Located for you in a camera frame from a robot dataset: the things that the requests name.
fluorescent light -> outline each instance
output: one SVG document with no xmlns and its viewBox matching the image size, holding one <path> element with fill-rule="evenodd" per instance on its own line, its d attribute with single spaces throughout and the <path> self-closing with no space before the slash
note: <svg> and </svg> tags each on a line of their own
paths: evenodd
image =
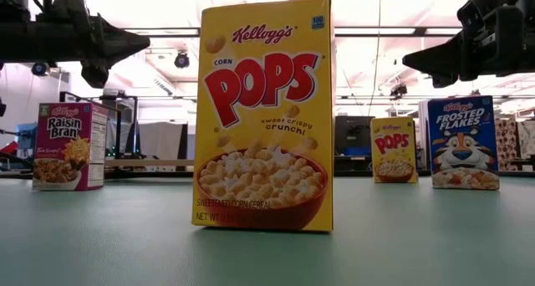
<svg viewBox="0 0 535 286">
<path fill-rule="evenodd" d="M 335 35 L 347 35 L 347 34 L 363 34 L 363 35 L 375 35 L 375 34 L 413 34 L 414 28 L 334 28 Z"/>
<path fill-rule="evenodd" d="M 199 28 L 126 28 L 125 31 L 146 36 L 199 36 Z"/>
<path fill-rule="evenodd" d="M 456 35 L 462 28 L 428 28 L 425 34 L 432 35 Z"/>
</svg>

purple cereal box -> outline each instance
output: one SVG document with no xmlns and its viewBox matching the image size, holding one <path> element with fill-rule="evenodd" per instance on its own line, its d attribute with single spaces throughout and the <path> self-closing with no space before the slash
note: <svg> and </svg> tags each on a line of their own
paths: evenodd
<svg viewBox="0 0 535 286">
<path fill-rule="evenodd" d="M 107 118 L 107 109 L 91 103 L 41 104 L 33 189 L 101 188 Z"/>
</svg>

cereal box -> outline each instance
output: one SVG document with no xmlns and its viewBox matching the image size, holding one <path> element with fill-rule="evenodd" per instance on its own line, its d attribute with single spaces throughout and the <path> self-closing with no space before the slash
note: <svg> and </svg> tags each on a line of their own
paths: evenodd
<svg viewBox="0 0 535 286">
<path fill-rule="evenodd" d="M 372 119 L 375 182 L 418 182 L 415 123 L 410 117 Z"/>
<path fill-rule="evenodd" d="M 101 188 L 107 118 L 107 109 L 91 103 L 41 104 L 33 189 Z"/>
<path fill-rule="evenodd" d="M 330 0 L 203 11 L 192 221 L 333 228 Z"/>
<path fill-rule="evenodd" d="M 433 187 L 498 189 L 492 97 L 431 100 L 427 109 Z"/>
</svg>

tabletop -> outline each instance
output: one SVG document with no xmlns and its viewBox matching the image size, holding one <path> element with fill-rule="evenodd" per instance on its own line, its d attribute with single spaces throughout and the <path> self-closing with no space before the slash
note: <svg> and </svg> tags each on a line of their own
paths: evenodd
<svg viewBox="0 0 535 286">
<path fill-rule="evenodd" d="M 535 179 L 499 192 L 334 179 L 334 232 L 191 225 L 191 180 L 0 180 L 0 285 L 529 285 Z"/>
</svg>

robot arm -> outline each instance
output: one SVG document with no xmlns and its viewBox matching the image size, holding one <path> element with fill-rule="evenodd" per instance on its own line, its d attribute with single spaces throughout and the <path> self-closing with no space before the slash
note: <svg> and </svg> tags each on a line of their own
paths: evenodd
<svg viewBox="0 0 535 286">
<path fill-rule="evenodd" d="M 447 43 L 408 54 L 403 64 L 429 74 L 435 88 L 535 72 L 535 0 L 469 0 L 457 12 L 462 30 Z"/>
<path fill-rule="evenodd" d="M 150 45 L 146 36 L 90 16 L 84 0 L 35 1 L 43 12 L 31 21 L 28 0 L 0 0 L 0 68 L 36 62 L 32 72 L 42 75 L 57 62 L 79 61 L 88 84 L 102 89 L 114 64 Z"/>
</svg>

